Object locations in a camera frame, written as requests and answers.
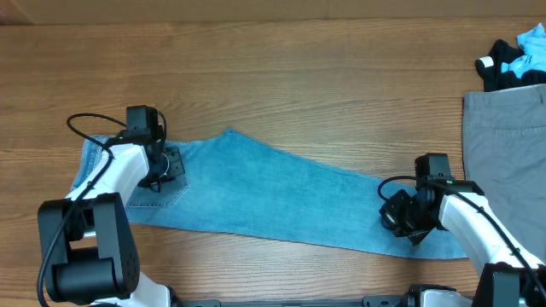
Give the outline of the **blue denim jeans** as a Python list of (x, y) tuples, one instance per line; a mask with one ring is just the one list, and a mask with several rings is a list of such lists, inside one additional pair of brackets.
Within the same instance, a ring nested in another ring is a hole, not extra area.
[(379, 210), (398, 183), (304, 159), (235, 130), (177, 146), (185, 172), (157, 193), (137, 188), (125, 208), (131, 223), (402, 258), (464, 257), (449, 232), (435, 230), (413, 245), (382, 226)]

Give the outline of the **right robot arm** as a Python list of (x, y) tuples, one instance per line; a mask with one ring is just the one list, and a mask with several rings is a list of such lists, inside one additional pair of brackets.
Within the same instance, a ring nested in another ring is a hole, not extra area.
[(413, 285), (401, 306), (543, 306), (545, 265), (503, 226), (484, 191), (451, 175), (445, 153), (415, 159), (415, 195), (400, 189), (380, 209), (382, 225), (420, 244), (433, 230), (451, 232), (479, 275), (472, 298), (452, 287)]

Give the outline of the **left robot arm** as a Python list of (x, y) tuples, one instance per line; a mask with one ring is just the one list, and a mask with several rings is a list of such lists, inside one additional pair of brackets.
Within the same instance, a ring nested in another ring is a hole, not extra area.
[(125, 206), (138, 188), (163, 192), (185, 181), (179, 150), (166, 146), (165, 115), (145, 105), (128, 107), (121, 131), (105, 142), (88, 136), (101, 159), (65, 198), (38, 209), (42, 263), (38, 302), (83, 306), (180, 306), (169, 286), (140, 270)]

